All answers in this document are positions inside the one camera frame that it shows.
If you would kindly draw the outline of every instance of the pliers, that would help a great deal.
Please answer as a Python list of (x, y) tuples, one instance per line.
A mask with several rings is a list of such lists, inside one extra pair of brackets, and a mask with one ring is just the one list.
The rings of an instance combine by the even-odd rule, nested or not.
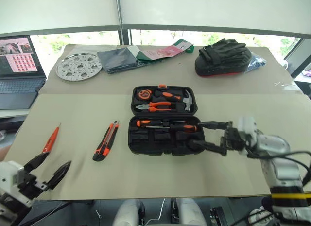
[(158, 106), (173, 106), (175, 105), (173, 102), (169, 101), (161, 101), (161, 102), (150, 102), (149, 104), (141, 104), (136, 106), (137, 109), (144, 110), (147, 109), (149, 112), (157, 112), (157, 111), (172, 111), (172, 108), (156, 108)]

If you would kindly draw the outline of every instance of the floor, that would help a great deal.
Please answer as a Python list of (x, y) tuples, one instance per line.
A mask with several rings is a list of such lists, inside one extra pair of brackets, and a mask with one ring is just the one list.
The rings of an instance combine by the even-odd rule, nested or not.
[[(201, 208), (205, 216), (208, 226), (211, 226), (209, 219), (210, 208), (223, 207), (228, 225), (244, 217), (251, 210), (261, 206), (261, 199), (263, 197), (249, 197), (249, 198), (195, 198), (195, 201)], [(124, 200), (95, 200), (93, 204), (72, 203), (66, 208), (57, 213), (43, 219), (36, 223), (36, 226), (111, 226), (114, 217), (118, 211), (119, 206)], [(145, 205), (146, 221), (153, 218), (158, 218), (163, 198), (155, 199), (141, 199)], [(36, 200), (33, 209), (23, 220), (22, 223), (63, 204), (60, 201), (43, 201)], [(169, 223), (171, 200), (166, 199), (164, 202), (164, 209), (159, 221), (151, 221), (149, 225), (157, 223)]]

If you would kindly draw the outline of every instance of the open tool case lid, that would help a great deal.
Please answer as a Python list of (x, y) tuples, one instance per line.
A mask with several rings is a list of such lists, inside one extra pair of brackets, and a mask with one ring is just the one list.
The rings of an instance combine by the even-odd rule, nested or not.
[[(146, 99), (139, 99), (138, 93), (141, 90), (147, 90), (151, 94)], [(137, 109), (136, 106), (148, 104), (150, 102), (170, 102), (171, 100), (163, 96), (158, 96), (161, 92), (169, 92), (176, 96), (187, 97), (188, 93), (191, 95), (192, 104), (190, 110), (185, 110), (186, 104), (183, 102), (174, 102), (171, 106), (158, 106), (157, 108), (173, 108), (172, 111), (155, 111), (150, 112), (148, 109)], [(191, 139), (205, 140), (203, 129), (197, 124), (200, 120), (193, 115), (198, 107), (195, 102), (193, 91), (189, 87), (177, 86), (139, 86), (133, 91), (131, 102), (131, 109), (134, 117), (130, 120), (128, 131), (128, 145), (131, 151), (135, 154), (146, 154), (160, 156), (161, 154), (172, 154), (173, 156), (198, 154), (204, 149), (192, 150), (188, 146)], [(185, 123), (174, 123), (176, 125), (188, 124), (196, 125), (195, 132), (187, 132), (180, 130), (171, 130), (167, 128), (146, 128), (138, 126), (138, 120), (153, 120), (161, 122), (159, 126), (169, 127), (169, 122), (184, 121)]]
[[(151, 98), (149, 100), (138, 100), (137, 95), (141, 90), (150, 90), (152, 91), (151, 93)], [(137, 105), (141, 104), (148, 104), (149, 102), (163, 102), (163, 101), (170, 101), (169, 99), (166, 99), (163, 96), (154, 96), (155, 91), (163, 91), (163, 92), (170, 92), (172, 94), (178, 95), (178, 96), (185, 96), (187, 95), (187, 92), (190, 93), (191, 98), (192, 98), (192, 104), (190, 106), (190, 111), (185, 110), (185, 103), (183, 102), (174, 102), (176, 111), (167, 111), (167, 112), (149, 112), (147, 109), (144, 110), (139, 110), (136, 108)], [(198, 110), (198, 106), (196, 105), (195, 102), (195, 97), (194, 93), (191, 88), (189, 87), (179, 87), (179, 86), (167, 86), (167, 85), (158, 85), (158, 86), (139, 86), (134, 88), (133, 90), (133, 96), (132, 96), (132, 103), (131, 103), (131, 109), (134, 115), (143, 117), (143, 116), (150, 116), (152, 115), (153, 117), (159, 116), (170, 116), (170, 117), (178, 117), (180, 115), (194, 115), (196, 111)]]

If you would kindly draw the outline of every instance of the white cable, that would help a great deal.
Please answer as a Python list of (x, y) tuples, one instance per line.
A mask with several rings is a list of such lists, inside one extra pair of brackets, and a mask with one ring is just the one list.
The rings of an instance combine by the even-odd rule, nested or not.
[(163, 199), (163, 202), (162, 202), (162, 206), (161, 206), (161, 211), (160, 211), (159, 218), (157, 218), (157, 219), (150, 219), (150, 220), (147, 221), (147, 223), (146, 223), (145, 225), (149, 224), (149, 222), (152, 221), (152, 220), (160, 220), (161, 215), (162, 215), (162, 210), (163, 210), (164, 201), (165, 201), (165, 198)]
[[(48, 216), (50, 216), (50, 215), (51, 215), (54, 211), (56, 211), (56, 209), (59, 208), (60, 205), (62, 205), (62, 204), (63, 204), (63, 203), (60, 203), (57, 207), (54, 208), (54, 210), (52, 210), (52, 211), (50, 212), (50, 214), (48, 214), (47, 216), (43, 217), (41, 220), (44, 220), (45, 218), (47, 218)], [(37, 222), (33, 223), (33, 224), (30, 225), (30, 226), (33, 226), (33, 225), (35, 225), (36, 223), (39, 223), (41, 220), (38, 220)]]

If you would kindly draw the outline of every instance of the perforated metal disc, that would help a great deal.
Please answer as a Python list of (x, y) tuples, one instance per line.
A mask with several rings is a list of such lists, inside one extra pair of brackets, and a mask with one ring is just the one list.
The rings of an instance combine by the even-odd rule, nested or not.
[(89, 53), (66, 57), (56, 68), (58, 77), (69, 81), (81, 81), (96, 75), (102, 69), (97, 56)]

